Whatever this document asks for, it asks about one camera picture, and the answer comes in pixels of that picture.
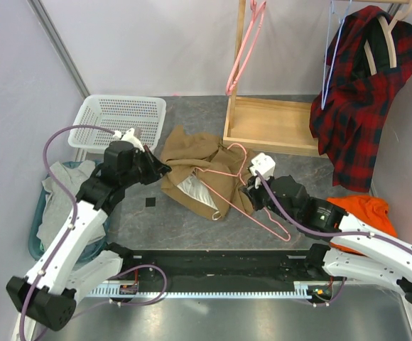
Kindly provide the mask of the tan brown garment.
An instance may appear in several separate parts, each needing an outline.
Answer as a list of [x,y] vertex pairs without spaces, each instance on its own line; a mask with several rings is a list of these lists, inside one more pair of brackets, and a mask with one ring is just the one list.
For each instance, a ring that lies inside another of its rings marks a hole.
[[255,155],[239,144],[225,146],[210,133],[189,135],[175,126],[161,152],[162,162],[171,167],[161,190],[207,220],[223,219],[231,208],[252,215],[252,204],[240,188],[251,177],[248,167]]

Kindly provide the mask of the thin pink wire hanger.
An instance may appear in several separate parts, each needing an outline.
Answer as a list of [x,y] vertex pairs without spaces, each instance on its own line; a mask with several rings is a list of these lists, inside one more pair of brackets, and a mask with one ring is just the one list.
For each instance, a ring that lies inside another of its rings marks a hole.
[[[245,184],[243,178],[242,178],[242,171],[244,169],[244,166],[246,164],[247,161],[247,150],[245,147],[243,147],[241,144],[239,143],[232,143],[231,145],[229,145],[227,147],[227,150],[230,150],[233,147],[239,147],[244,156],[243,156],[243,160],[242,160],[242,164],[240,165],[239,170],[237,171],[237,173],[233,174],[233,173],[225,173],[225,172],[221,172],[218,170],[210,170],[210,169],[203,169],[203,168],[199,168],[196,167],[195,171],[198,172],[202,172],[202,173],[215,173],[215,174],[219,174],[219,175],[223,175],[226,177],[230,177],[230,178],[237,178],[242,185]],[[225,201],[229,206],[233,207],[235,210],[237,210],[238,212],[240,212],[243,216],[249,218],[251,221],[253,221],[254,223],[258,224],[260,227],[263,227],[266,231],[270,232],[272,235],[274,235],[275,237],[277,237],[278,239],[284,241],[284,242],[289,242],[291,240],[291,234],[290,232],[279,222],[277,222],[274,218],[272,218],[271,213],[269,212],[268,209],[264,208],[264,212],[267,214],[268,218],[270,219],[271,222],[275,223],[278,227],[280,227],[285,233],[286,233],[286,237],[282,237],[280,234],[276,233],[275,231],[273,231],[272,229],[270,229],[269,227],[267,227],[266,225],[262,224],[260,221],[258,221],[257,219],[253,218],[251,215],[248,215],[244,210],[241,210],[239,207],[237,207],[232,201],[229,201],[227,198],[225,198],[223,195],[221,195],[219,192],[217,192],[213,187],[211,187],[210,185],[208,185],[207,183],[205,183],[202,179],[200,179],[200,182],[210,191],[212,191],[216,196],[218,196],[220,199],[222,199],[223,201]]]

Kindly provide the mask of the red plaid skirt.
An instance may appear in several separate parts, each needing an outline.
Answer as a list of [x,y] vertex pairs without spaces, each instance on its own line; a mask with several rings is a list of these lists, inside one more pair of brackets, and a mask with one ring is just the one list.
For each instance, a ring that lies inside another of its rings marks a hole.
[[[366,6],[345,19],[326,107],[321,92],[310,109],[310,132],[318,152],[333,164],[333,185],[366,193],[372,184],[381,134],[397,93],[412,76],[412,25],[396,23],[391,34],[397,66],[389,67],[378,17],[393,19],[378,6]],[[377,68],[370,75],[364,52],[369,41]]]

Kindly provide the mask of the beige wooden hanger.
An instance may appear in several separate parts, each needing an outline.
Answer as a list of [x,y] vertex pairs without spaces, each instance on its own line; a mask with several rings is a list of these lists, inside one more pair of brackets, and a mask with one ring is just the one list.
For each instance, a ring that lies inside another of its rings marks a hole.
[[[386,47],[388,50],[389,55],[389,67],[395,68],[397,66],[397,56],[396,56],[396,47],[394,45],[394,39],[391,34],[392,30],[394,29],[396,23],[398,21],[404,20],[409,14],[412,12],[412,0],[408,2],[408,7],[405,11],[398,10],[395,14],[393,19],[390,23],[387,23],[387,20],[383,16],[378,17],[379,25],[381,26],[381,30],[386,41]],[[376,64],[374,61],[374,56],[372,54],[372,49],[369,44],[369,41],[365,41],[364,44],[364,52],[367,59],[367,64],[369,66],[370,75],[373,76],[377,73]]]

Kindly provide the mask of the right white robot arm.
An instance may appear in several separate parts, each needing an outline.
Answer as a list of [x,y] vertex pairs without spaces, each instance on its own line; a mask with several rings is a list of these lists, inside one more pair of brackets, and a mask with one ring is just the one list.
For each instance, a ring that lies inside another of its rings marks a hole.
[[412,244],[379,231],[341,207],[308,194],[291,176],[250,177],[241,191],[255,210],[268,209],[314,244],[304,261],[311,279],[324,275],[372,282],[412,304]]

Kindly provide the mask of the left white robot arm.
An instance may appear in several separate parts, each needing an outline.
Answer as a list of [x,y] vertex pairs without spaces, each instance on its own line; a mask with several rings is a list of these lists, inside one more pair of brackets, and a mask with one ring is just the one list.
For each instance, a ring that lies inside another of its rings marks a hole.
[[82,268],[74,266],[92,234],[124,199],[126,189],[149,185],[171,171],[145,146],[114,141],[104,160],[73,198],[65,223],[38,263],[24,277],[12,276],[6,291],[22,318],[47,329],[63,329],[77,304],[108,278],[127,279],[134,273],[131,251],[113,243]]

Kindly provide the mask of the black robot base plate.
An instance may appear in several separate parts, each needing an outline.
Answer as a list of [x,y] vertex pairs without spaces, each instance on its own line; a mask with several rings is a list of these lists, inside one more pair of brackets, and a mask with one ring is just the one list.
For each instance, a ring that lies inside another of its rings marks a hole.
[[290,283],[339,281],[326,274],[320,257],[326,248],[309,250],[131,250],[105,246],[124,258],[123,279],[143,289],[282,289]]

